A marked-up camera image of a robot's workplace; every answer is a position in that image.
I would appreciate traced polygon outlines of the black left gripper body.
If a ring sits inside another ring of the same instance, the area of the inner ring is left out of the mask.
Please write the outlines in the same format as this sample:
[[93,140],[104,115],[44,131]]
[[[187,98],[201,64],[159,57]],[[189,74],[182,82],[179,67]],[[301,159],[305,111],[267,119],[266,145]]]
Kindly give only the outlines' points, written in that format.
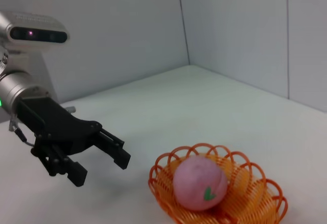
[[67,155],[83,152],[88,141],[102,125],[74,117],[50,97],[21,98],[16,107],[17,118],[45,144],[57,144]]

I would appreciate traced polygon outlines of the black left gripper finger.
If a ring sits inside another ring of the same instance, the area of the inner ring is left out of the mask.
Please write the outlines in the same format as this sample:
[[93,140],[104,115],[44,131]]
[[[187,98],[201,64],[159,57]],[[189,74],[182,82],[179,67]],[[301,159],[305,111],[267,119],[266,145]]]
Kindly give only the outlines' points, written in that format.
[[37,157],[49,176],[65,175],[76,186],[85,183],[87,170],[78,162],[72,161],[68,155],[56,144],[36,144],[31,154]]
[[124,141],[112,135],[103,128],[93,135],[96,147],[113,158],[115,164],[125,170],[128,167],[131,155],[123,149]]

